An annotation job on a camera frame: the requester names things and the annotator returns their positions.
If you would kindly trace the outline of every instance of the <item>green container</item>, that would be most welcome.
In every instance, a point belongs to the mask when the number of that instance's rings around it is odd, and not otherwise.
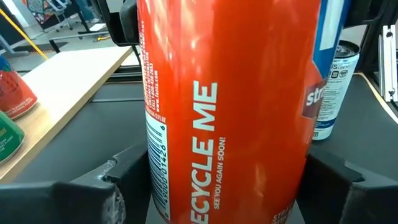
[[[0,111],[0,164],[18,151],[24,138],[24,131]]]

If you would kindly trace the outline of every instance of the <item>striped label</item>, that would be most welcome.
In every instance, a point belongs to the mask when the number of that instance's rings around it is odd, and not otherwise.
[[[146,112],[150,176],[154,202],[170,221],[169,160],[167,158],[167,126]]]

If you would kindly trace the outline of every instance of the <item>wooden board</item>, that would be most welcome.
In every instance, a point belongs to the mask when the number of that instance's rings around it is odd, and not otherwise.
[[[38,103],[16,121],[25,131],[24,143],[0,166],[0,183],[15,179],[131,52],[130,47],[61,52],[26,74],[23,79]]]

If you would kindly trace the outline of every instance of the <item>metal bracket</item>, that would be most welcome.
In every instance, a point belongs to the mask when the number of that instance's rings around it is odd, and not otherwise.
[[[398,101],[396,27],[383,26],[379,36],[380,95],[386,102]]]

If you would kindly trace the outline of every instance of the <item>orange can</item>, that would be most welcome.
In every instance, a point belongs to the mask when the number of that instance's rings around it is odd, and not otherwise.
[[[29,86],[0,56],[0,110],[11,119],[16,119],[33,108],[36,102],[37,97]]]
[[[349,1],[138,0],[168,223],[285,223]]]

